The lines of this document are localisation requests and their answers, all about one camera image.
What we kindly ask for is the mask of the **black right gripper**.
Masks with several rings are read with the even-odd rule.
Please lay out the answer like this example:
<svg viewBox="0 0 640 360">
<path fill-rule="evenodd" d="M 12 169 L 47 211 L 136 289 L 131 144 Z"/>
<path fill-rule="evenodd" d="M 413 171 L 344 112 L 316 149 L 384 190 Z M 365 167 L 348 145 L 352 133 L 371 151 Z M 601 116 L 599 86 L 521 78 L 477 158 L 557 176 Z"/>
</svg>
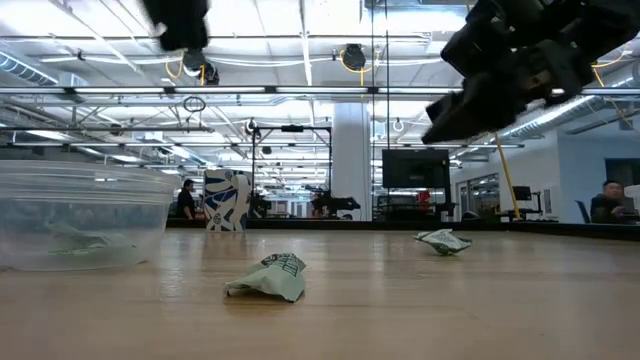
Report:
<svg viewBox="0 0 640 360">
<path fill-rule="evenodd" d="M 478 0 L 441 51 L 461 75 L 459 92 L 426 108 L 423 144 L 464 140 L 513 124 L 527 104 L 561 104 L 586 84 L 577 44 L 581 0 Z"/>
</svg>

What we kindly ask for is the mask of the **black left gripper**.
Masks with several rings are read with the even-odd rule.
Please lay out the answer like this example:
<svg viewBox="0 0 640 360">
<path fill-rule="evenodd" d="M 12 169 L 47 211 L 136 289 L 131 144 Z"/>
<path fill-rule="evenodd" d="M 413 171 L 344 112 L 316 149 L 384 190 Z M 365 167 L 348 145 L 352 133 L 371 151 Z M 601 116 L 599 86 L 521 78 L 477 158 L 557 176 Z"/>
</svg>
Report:
<svg viewBox="0 0 640 360">
<path fill-rule="evenodd" d="M 141 0 L 152 24 L 163 25 L 158 36 L 165 51 L 201 50 L 209 42 L 205 16 L 209 0 Z"/>
</svg>

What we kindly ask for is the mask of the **green white wrapper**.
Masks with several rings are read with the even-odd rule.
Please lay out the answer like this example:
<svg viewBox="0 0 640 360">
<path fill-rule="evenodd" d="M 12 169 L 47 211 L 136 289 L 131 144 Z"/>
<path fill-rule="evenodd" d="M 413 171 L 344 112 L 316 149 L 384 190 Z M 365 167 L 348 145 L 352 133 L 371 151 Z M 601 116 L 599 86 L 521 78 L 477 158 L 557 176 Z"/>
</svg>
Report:
<svg viewBox="0 0 640 360">
<path fill-rule="evenodd" d="M 295 303 L 305 291 L 305 269 L 306 263 L 295 254 L 274 253 L 251 266 L 245 275 L 226 282 L 224 291 L 230 296 L 236 290 L 252 289 Z"/>
<path fill-rule="evenodd" d="M 452 229 L 420 232 L 413 238 L 428 244 L 442 256 L 455 255 L 472 246 L 471 240 L 456 237 L 452 234 Z"/>
<path fill-rule="evenodd" d="M 49 252 L 58 255 L 86 255 L 94 252 L 137 249 L 138 246 L 121 234 L 79 230 L 64 222 L 45 225 L 53 237 Z"/>
</svg>

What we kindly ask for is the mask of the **black monitor screen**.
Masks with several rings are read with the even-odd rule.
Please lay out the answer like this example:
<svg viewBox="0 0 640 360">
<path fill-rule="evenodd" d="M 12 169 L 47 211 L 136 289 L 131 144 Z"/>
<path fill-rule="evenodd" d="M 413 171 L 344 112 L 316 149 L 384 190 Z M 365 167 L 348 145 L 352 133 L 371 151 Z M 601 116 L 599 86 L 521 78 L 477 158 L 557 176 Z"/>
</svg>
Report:
<svg viewBox="0 0 640 360">
<path fill-rule="evenodd" d="M 382 151 L 382 184 L 387 189 L 450 186 L 449 155 L 446 150 Z"/>
</svg>

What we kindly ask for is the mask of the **white building column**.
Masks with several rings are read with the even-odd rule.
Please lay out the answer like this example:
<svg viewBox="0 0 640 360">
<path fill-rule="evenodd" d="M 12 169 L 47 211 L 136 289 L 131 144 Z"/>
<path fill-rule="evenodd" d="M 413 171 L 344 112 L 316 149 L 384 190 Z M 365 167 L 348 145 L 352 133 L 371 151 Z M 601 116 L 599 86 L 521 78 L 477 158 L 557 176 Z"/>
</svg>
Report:
<svg viewBox="0 0 640 360">
<path fill-rule="evenodd" d="M 355 220 L 372 219 L 370 116 L 364 103 L 336 103 L 332 130 L 332 193 L 360 206 Z"/>
</svg>

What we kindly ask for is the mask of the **person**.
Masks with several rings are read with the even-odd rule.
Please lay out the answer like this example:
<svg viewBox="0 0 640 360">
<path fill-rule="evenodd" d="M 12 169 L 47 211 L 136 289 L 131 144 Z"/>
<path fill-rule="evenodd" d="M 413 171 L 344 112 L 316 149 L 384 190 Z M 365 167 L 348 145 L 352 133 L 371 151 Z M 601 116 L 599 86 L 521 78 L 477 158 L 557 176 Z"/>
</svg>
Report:
<svg viewBox="0 0 640 360">
<path fill-rule="evenodd" d="M 591 199 L 591 222 L 596 224 L 635 224 L 640 215 L 631 198 L 624 194 L 623 186 L 613 180 L 603 183 L 602 192 Z"/>
<path fill-rule="evenodd" d="M 179 218 L 193 220 L 195 218 L 195 202 L 191 195 L 194 182 L 186 179 L 177 198 L 176 215 Z"/>
</svg>

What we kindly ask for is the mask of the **blue white patterned mug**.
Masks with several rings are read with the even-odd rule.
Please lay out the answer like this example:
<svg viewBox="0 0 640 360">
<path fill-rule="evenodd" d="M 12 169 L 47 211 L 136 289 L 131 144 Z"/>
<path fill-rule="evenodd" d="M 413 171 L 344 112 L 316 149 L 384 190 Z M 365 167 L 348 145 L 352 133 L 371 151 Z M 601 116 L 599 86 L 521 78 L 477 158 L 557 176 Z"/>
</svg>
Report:
<svg viewBox="0 0 640 360">
<path fill-rule="evenodd" d="M 215 169 L 204 172 L 204 212 L 209 232 L 244 232 L 249 217 L 250 172 Z"/>
</svg>

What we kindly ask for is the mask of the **clear plastic container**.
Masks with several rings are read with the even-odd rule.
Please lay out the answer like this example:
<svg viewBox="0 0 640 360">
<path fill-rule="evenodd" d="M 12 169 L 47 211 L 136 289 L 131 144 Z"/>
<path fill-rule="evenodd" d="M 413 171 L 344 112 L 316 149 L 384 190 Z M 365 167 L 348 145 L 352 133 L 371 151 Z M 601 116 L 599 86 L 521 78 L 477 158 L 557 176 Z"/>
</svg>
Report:
<svg viewBox="0 0 640 360">
<path fill-rule="evenodd" d="M 0 160 L 0 267 L 67 271 L 151 260 L 181 181 L 146 169 L 49 160 Z M 49 252 L 47 223 L 121 234 L 137 249 Z"/>
</svg>

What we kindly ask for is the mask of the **black background rig frame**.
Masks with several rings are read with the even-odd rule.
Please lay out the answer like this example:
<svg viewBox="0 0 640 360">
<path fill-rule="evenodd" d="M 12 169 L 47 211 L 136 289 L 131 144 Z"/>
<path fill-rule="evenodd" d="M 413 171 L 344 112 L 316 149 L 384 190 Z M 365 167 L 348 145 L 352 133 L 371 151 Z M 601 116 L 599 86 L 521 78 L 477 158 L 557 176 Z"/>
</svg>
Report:
<svg viewBox="0 0 640 360">
<path fill-rule="evenodd" d="M 253 196 L 304 197 L 332 189 L 330 127 L 256 126 L 251 130 L 250 159 Z"/>
</svg>

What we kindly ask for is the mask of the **black aluminium table frame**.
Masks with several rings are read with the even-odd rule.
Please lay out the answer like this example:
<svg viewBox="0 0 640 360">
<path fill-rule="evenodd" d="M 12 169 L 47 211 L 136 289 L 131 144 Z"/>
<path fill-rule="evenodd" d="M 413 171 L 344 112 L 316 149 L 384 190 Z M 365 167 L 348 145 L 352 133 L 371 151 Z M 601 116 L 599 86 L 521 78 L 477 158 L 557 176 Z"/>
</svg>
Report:
<svg viewBox="0 0 640 360">
<path fill-rule="evenodd" d="M 523 232 L 640 242 L 640 225 L 591 225 L 554 222 L 416 222 L 347 221 L 318 219 L 249 219 L 249 230 L 335 230 L 335 231 L 432 231 L 440 228 L 470 232 Z"/>
</svg>

